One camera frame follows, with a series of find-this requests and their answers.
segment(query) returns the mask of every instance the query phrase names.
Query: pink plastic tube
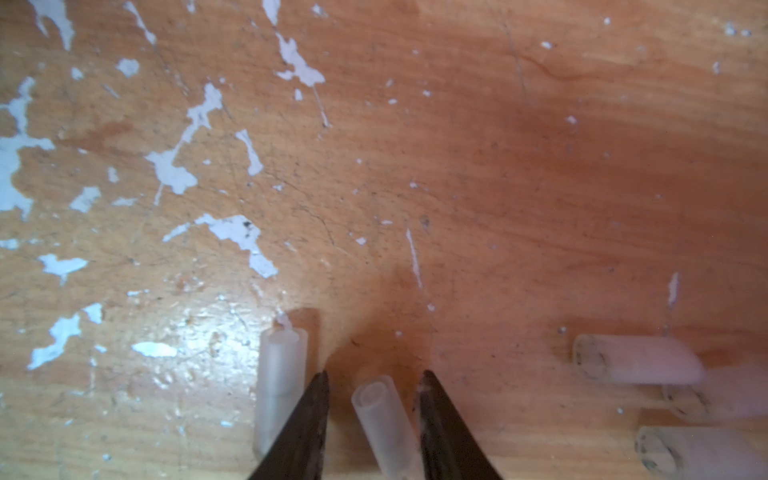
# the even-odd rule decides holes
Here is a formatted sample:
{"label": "pink plastic tube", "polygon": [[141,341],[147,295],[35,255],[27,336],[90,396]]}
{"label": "pink plastic tube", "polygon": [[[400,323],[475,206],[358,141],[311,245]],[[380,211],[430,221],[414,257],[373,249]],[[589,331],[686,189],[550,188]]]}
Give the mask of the pink plastic tube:
{"label": "pink plastic tube", "polygon": [[765,480],[768,462],[736,430],[642,427],[635,452],[667,480]]}
{"label": "pink plastic tube", "polygon": [[696,354],[668,336],[580,335],[573,355],[577,370],[602,382],[677,385],[704,375]]}
{"label": "pink plastic tube", "polygon": [[664,386],[664,400],[692,423],[768,415],[768,370],[754,364],[708,370],[696,385]]}

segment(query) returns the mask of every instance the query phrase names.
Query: white paint fleck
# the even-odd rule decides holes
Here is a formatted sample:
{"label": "white paint fleck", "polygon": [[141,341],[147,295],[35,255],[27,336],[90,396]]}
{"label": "white paint fleck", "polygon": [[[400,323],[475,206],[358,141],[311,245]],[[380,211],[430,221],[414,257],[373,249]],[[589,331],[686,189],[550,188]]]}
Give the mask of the white paint fleck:
{"label": "white paint fleck", "polygon": [[16,120],[16,135],[13,137],[0,137],[0,211],[10,211],[18,208],[22,211],[22,220],[27,221],[32,211],[31,198],[25,197],[13,186],[13,174],[21,168],[22,160],[18,151],[22,148],[39,147],[43,150],[54,150],[47,138],[32,138],[27,135],[27,105],[32,102],[29,91],[35,86],[35,79],[27,77],[18,86],[18,97],[7,104],[0,104],[0,111],[7,110]]}
{"label": "white paint fleck", "polygon": [[411,245],[411,263],[413,275],[416,277],[416,282],[419,285],[419,288],[424,288],[424,284],[422,283],[421,270],[419,269],[419,258],[416,256],[416,247],[413,244],[413,235],[411,235],[410,228],[406,228],[406,238],[408,239],[408,243]]}
{"label": "white paint fleck", "polygon": [[277,12],[280,10],[280,0],[261,0],[261,6],[264,8],[266,17],[277,26]]}
{"label": "white paint fleck", "polygon": [[51,22],[58,28],[64,50],[69,51],[72,48],[74,28],[72,28],[72,22],[67,18],[67,5],[64,0],[29,0],[29,3],[35,7],[38,28],[43,32],[43,35],[48,37],[48,29],[43,23],[43,18],[50,18]]}
{"label": "white paint fleck", "polygon": [[131,78],[139,72],[139,61],[133,58],[122,58],[115,68],[125,75],[126,78]]}
{"label": "white paint fleck", "polygon": [[43,273],[50,273],[51,275],[61,277],[60,285],[62,286],[67,283],[67,275],[88,265],[88,261],[81,258],[58,260],[53,253],[41,255],[38,257],[38,260],[43,262]]}
{"label": "white paint fleck", "polygon": [[243,215],[215,219],[209,214],[195,220],[196,225],[206,224],[219,240],[232,240],[241,250],[250,251],[249,266],[264,278],[277,275],[277,268],[259,250],[256,240],[261,230]]}
{"label": "white paint fleck", "polygon": [[17,250],[18,240],[16,240],[15,238],[11,238],[8,240],[0,240],[0,248],[5,248],[6,250]]}
{"label": "white paint fleck", "polygon": [[286,41],[283,36],[277,32],[277,38],[280,40],[280,56],[283,57],[283,61],[287,65],[293,66],[293,71],[286,70],[283,72],[277,72],[277,76],[283,80],[290,80],[293,77],[298,77],[301,83],[307,87],[314,87],[315,84],[325,83],[326,78],[323,77],[319,71],[306,64],[306,61],[299,55],[299,49],[296,46],[296,41],[289,38]]}
{"label": "white paint fleck", "polygon": [[157,37],[154,33],[147,30],[147,26],[144,24],[144,20],[141,19],[141,15],[139,15],[139,11],[136,9],[136,6],[133,2],[125,2],[123,4],[123,8],[128,10],[130,13],[134,14],[134,17],[136,17],[136,26],[144,30],[144,37],[147,38],[147,41],[150,42],[152,45],[155,44],[157,41]]}
{"label": "white paint fleck", "polygon": [[113,97],[120,98],[120,95],[109,85],[102,84],[101,86],[104,87],[104,90],[109,92],[109,94],[112,95]]}
{"label": "white paint fleck", "polygon": [[192,137],[197,129],[205,127],[210,130],[208,114],[213,110],[221,110],[221,108],[221,92],[213,84],[206,84],[205,100],[202,104],[187,110],[187,118],[192,120],[192,124],[184,129],[176,146],[161,153],[150,152],[149,155],[144,157],[154,164],[154,173],[160,181],[160,189],[154,198],[155,205],[160,204],[160,195],[165,185],[168,185],[176,195],[181,195],[188,187],[197,185],[197,177],[184,167],[175,167],[174,160],[181,146],[192,141]]}
{"label": "white paint fleck", "polygon": [[88,319],[96,324],[101,324],[101,304],[92,303],[86,306],[83,311],[88,315]]}
{"label": "white paint fleck", "polygon": [[318,5],[318,4],[315,4],[312,7],[312,13],[317,15],[318,17],[321,17],[321,18],[327,18],[328,17],[328,14],[326,13],[326,10],[323,7],[321,7],[320,5]]}
{"label": "white paint fleck", "polygon": [[163,237],[163,242],[168,242],[171,238],[178,237],[182,233],[186,233],[187,230],[190,229],[191,225],[192,223],[186,222],[174,228],[173,230],[170,231],[170,233],[168,233]]}
{"label": "white paint fleck", "polygon": [[252,177],[258,174],[264,169],[264,166],[259,160],[259,154],[253,149],[253,143],[248,136],[248,130],[241,130],[235,134],[235,138],[242,140],[245,143],[245,148],[248,150],[248,160],[250,160],[250,167],[248,167],[248,174]]}
{"label": "white paint fleck", "polygon": [[72,210],[87,214],[91,207],[93,207],[96,199],[100,196],[101,191],[98,187],[84,187],[83,192],[69,204],[69,207]]}
{"label": "white paint fleck", "polygon": [[117,200],[112,202],[113,207],[132,207],[133,204],[136,203],[137,198],[124,198],[119,197]]}
{"label": "white paint fleck", "polygon": [[80,316],[76,313],[71,318],[60,317],[51,327],[48,333],[54,338],[52,345],[41,349],[32,350],[31,362],[27,370],[34,370],[44,363],[56,360],[64,353],[64,347],[71,336],[80,336],[82,333],[78,324]]}
{"label": "white paint fleck", "polygon": [[166,356],[176,356],[179,353],[174,347],[158,342],[135,343],[131,346],[131,349],[135,352],[139,352],[143,356],[148,356],[154,359]]}
{"label": "white paint fleck", "polygon": [[115,167],[108,167],[107,168],[107,178],[109,178],[109,181],[113,184],[116,184],[120,181],[120,177],[118,177],[118,169]]}
{"label": "white paint fleck", "polygon": [[674,304],[677,302],[677,289],[680,286],[680,273],[675,272],[672,274],[672,279],[670,280],[670,284],[668,285],[670,295],[669,298],[667,298],[667,306],[669,308],[672,308]]}

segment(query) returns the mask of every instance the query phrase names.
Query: dark metal blade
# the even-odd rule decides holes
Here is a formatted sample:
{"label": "dark metal blade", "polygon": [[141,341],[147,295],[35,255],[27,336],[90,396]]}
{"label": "dark metal blade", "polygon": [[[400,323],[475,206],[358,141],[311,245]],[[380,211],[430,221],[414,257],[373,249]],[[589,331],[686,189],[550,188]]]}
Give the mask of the dark metal blade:
{"label": "dark metal blade", "polygon": [[419,414],[427,480],[502,480],[431,370],[419,384]]}
{"label": "dark metal blade", "polygon": [[318,373],[249,480],[320,480],[329,398],[328,374]]}

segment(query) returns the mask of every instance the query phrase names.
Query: white plastic tube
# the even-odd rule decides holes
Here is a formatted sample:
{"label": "white plastic tube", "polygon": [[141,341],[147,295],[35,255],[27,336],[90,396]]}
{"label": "white plastic tube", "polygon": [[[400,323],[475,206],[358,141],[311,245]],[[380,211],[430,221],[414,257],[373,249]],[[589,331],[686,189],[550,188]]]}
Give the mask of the white plastic tube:
{"label": "white plastic tube", "polygon": [[424,478],[416,437],[392,377],[379,376],[357,387],[352,405],[384,477]]}
{"label": "white plastic tube", "polygon": [[696,385],[666,385],[670,411],[692,423],[768,415],[768,370],[755,364],[708,370]]}
{"label": "white plastic tube", "polygon": [[304,393],[306,330],[274,327],[260,336],[253,451],[265,455]]}
{"label": "white plastic tube", "polygon": [[642,427],[634,449],[667,480],[765,480],[768,462],[736,430]]}
{"label": "white plastic tube", "polygon": [[602,382],[677,385],[704,376],[696,354],[668,336],[579,335],[573,362],[584,376]]}

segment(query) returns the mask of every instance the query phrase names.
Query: wood grain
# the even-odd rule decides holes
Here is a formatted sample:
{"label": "wood grain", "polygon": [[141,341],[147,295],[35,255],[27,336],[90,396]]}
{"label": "wood grain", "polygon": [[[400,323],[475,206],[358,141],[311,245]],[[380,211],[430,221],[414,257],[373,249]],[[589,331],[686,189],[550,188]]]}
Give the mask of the wood grain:
{"label": "wood grain", "polygon": [[[309,373],[329,373],[327,478],[378,475],[358,382],[388,373],[410,406],[425,368],[505,478],[650,478],[637,427],[680,421],[656,387],[578,378],[573,338],[669,328],[705,359],[768,351],[765,2],[328,0],[327,18],[283,2],[317,97],[274,74],[260,2],[134,4],[155,46],[120,2],[67,2],[70,51],[27,2],[0,5],[0,102],[33,77],[28,131],[56,146],[20,151],[29,221],[0,213],[0,239],[41,240],[0,250],[0,478],[245,478],[258,333],[280,309],[310,332]],[[144,156],[178,142],[208,82],[224,108],[175,163],[199,183],[155,206]],[[102,194],[87,214],[68,208],[84,186]],[[204,213],[247,217],[280,273],[205,226],[162,241]],[[90,263],[59,286],[47,253]],[[81,312],[81,337],[29,372],[56,319],[93,302],[104,322]],[[180,355],[131,351],[143,341]],[[765,419],[733,425],[768,450]]]}

